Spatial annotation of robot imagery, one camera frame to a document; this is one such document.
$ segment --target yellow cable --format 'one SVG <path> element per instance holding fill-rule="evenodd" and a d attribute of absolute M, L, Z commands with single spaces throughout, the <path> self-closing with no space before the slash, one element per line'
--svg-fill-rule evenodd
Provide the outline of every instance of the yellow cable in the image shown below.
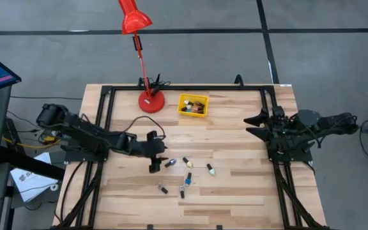
<path fill-rule="evenodd" d="M 9 142 L 9 143 L 12 143 L 11 140 L 3 137 L 3 140 L 6 141 L 6 142 Z M 61 142 L 61 140 L 57 140 L 55 143 L 52 143 L 52 144 L 48 144 L 46 146 L 32 146 L 32 145 L 27 145 L 27 144 L 21 144 L 21 143 L 18 143 L 17 145 L 19 146 L 22 146 L 22 147 L 25 147 L 25 148 L 39 148 L 39 149 L 42 149 L 42 148 L 49 148 L 49 147 L 52 147 L 54 146 L 55 144 Z"/>

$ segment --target yellow container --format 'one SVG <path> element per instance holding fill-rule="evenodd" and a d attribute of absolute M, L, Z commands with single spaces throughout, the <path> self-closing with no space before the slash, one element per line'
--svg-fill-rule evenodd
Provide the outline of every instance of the yellow container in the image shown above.
<path fill-rule="evenodd" d="M 202 104 L 205 105 L 204 107 L 204 114 L 198 114 L 198 113 L 194 113 L 194 112 L 183 112 L 181 111 L 181 108 L 186 107 L 187 105 L 184 103 L 185 100 L 189 100 L 192 103 L 196 103 L 196 102 L 201 102 Z M 178 108 L 177 111 L 182 114 L 182 115 L 187 115 L 187 116 L 197 116 L 200 118 L 203 118 L 205 116 L 207 116 L 207 112 L 208 112 L 208 97 L 207 96 L 201 96 L 201 95 L 188 95 L 185 93 L 180 94 L 180 102 L 178 103 Z"/>

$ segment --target wooden table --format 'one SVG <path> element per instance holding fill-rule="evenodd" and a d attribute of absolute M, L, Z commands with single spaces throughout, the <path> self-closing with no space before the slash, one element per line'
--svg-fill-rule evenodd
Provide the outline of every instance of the wooden table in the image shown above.
<path fill-rule="evenodd" d="M 81 113 L 96 119 L 101 84 L 86 86 Z M 275 86 L 278 104 L 287 115 L 297 111 L 292 87 Z M 117 91 L 110 130 L 122 130 L 131 121 L 145 115 L 138 104 L 140 91 Z M 208 115 L 195 118 L 178 114 L 180 93 L 209 97 Z M 177 164 L 149 174 L 149 159 L 109 153 L 104 164 L 95 229 L 283 229 L 275 176 L 264 142 L 245 131 L 250 125 L 244 118 L 261 110 L 257 91 L 164 91 L 165 107 L 150 116 L 165 129 L 168 149 L 163 156 L 176 158 Z M 105 120 L 103 110 L 102 123 Z M 150 130 L 161 131 L 149 120 L 140 119 L 129 130 L 145 140 Z M 182 161 L 187 157 L 194 168 Z M 211 176 L 206 164 L 216 176 Z M 59 200 L 77 163 L 67 166 Z M 306 165 L 292 165 L 296 193 L 308 212 L 320 224 L 326 224 L 314 174 Z M 66 196 L 65 216 L 81 195 L 86 163 L 77 171 Z M 192 184 L 181 199 L 179 186 L 192 172 Z M 163 184 L 164 194 L 156 187 Z M 87 224 L 90 200 L 85 207 L 83 223 Z M 289 199 L 288 211 L 294 224 Z M 60 213 L 58 202 L 56 213 Z"/>

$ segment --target concrete floor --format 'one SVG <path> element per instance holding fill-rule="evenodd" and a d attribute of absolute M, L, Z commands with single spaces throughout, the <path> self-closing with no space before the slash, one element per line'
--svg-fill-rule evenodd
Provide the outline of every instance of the concrete floor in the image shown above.
<path fill-rule="evenodd" d="M 153 29 L 261 26 L 251 0 L 136 2 Z M 368 28 L 368 1 L 263 4 L 270 29 Z M 0 31 L 120 29 L 121 19 L 115 0 L 0 0 Z M 247 83 L 271 83 L 261 34 L 142 35 L 141 40 L 148 74 L 161 73 L 165 81 L 228 83 L 239 73 Z M 271 34 L 271 40 L 280 83 L 294 86 L 299 108 L 324 116 L 349 111 L 359 122 L 368 119 L 368 33 Z M 131 37 L 121 35 L 0 36 L 0 61 L 22 77 L 12 89 L 17 96 L 82 97 L 88 83 L 132 83 L 141 74 Z M 46 102 L 73 111 L 81 104 L 11 99 L 9 110 L 33 121 Z M 364 142 L 368 150 L 368 135 Z M 368 229 L 368 158 L 358 136 L 327 137 L 313 157 L 328 225 Z M 49 227 L 55 206 L 17 209 L 13 228 Z"/>

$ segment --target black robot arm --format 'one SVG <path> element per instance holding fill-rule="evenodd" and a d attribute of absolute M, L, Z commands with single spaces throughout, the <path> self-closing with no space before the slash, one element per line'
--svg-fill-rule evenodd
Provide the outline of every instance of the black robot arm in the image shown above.
<path fill-rule="evenodd" d="M 84 152 L 100 155 L 112 150 L 128 156 L 151 159 L 150 173 L 160 170 L 161 161 L 157 158 L 167 148 L 156 131 L 147 134 L 147 141 L 138 141 L 135 134 L 125 131 L 109 132 L 71 113 L 63 105 L 45 104 L 36 120 L 37 124 L 46 129 L 57 130 L 70 136 L 79 143 Z"/>
<path fill-rule="evenodd" d="M 299 110 L 290 118 L 285 116 L 281 106 L 272 108 L 272 115 L 262 109 L 258 116 L 244 119 L 244 122 L 265 127 L 247 128 L 266 143 L 268 154 L 274 161 L 310 162 L 309 149 L 316 140 L 321 147 L 323 139 L 330 134 L 353 134 L 358 130 L 357 117 L 349 112 L 336 116 L 321 117 L 318 112 Z"/>

